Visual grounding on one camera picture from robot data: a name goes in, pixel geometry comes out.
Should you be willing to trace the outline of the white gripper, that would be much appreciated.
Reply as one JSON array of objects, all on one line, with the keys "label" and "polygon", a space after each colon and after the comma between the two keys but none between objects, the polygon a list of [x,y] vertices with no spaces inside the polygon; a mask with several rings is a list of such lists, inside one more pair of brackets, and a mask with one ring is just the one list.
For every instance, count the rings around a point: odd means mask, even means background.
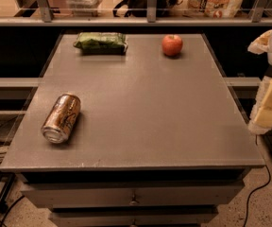
[{"label": "white gripper", "polygon": [[[267,53],[268,62],[272,65],[272,30],[256,38],[247,50],[253,54]],[[256,103],[251,110],[248,129],[253,134],[265,134],[272,129],[272,78],[264,76],[260,83]]]}]

